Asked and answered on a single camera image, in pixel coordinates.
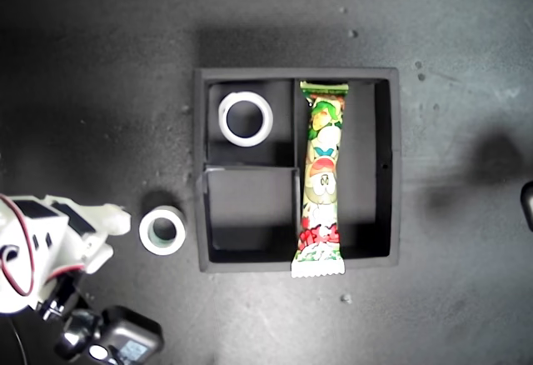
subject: gray surface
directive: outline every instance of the gray surface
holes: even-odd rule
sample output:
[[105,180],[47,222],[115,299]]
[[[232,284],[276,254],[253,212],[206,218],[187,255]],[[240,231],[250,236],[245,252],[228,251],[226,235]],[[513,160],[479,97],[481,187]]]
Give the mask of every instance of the gray surface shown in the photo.
[[[162,322],[154,364],[530,363],[531,2],[0,0],[0,187],[113,201],[135,223],[166,188],[191,217],[193,67],[399,68],[399,266],[206,275],[192,230],[159,258],[134,228],[87,288]],[[32,363],[54,363],[50,329],[17,324]]]

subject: white tape roll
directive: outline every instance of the white tape roll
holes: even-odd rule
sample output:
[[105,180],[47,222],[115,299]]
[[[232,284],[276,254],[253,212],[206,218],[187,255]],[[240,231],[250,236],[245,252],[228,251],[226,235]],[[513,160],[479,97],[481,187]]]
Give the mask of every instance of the white tape roll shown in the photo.
[[[169,220],[176,229],[176,236],[173,239],[165,240],[159,238],[153,225],[158,219]],[[139,225],[139,236],[142,245],[151,253],[156,255],[169,255],[175,253],[185,241],[185,217],[174,207],[163,205],[147,213]]]
[[[235,104],[243,101],[255,104],[261,110],[263,116],[261,128],[256,134],[250,137],[237,136],[227,125],[227,113],[229,113]],[[261,143],[270,134],[273,123],[272,108],[268,105],[267,100],[255,92],[232,92],[224,97],[220,103],[220,107],[218,107],[218,125],[220,126],[220,130],[224,137],[236,146],[253,147]]]

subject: packaged snack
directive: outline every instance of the packaged snack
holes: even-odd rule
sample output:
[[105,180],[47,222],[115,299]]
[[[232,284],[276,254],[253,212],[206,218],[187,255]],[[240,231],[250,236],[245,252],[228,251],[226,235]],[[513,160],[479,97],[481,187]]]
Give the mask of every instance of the packaged snack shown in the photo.
[[311,105],[298,248],[293,278],[344,273],[337,231],[336,163],[348,85],[301,82]]

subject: black box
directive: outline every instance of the black box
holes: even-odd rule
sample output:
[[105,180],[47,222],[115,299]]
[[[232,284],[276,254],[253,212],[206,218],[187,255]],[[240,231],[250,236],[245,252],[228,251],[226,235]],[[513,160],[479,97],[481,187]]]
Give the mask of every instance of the black box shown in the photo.
[[[301,80],[348,81],[337,167],[346,268],[398,262],[401,128],[398,71],[384,68],[221,68],[196,72],[194,178],[203,272],[290,271],[301,212],[309,106]],[[274,124],[255,147],[228,142],[218,106],[253,91]]]

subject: white robot part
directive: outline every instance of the white robot part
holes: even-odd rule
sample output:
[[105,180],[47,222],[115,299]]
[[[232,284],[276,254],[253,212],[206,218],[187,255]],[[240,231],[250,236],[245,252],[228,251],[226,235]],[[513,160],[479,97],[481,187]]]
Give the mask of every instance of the white robot part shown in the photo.
[[130,227],[130,214],[112,204],[0,195],[0,313],[35,308],[61,273],[96,272],[113,255],[107,237]]

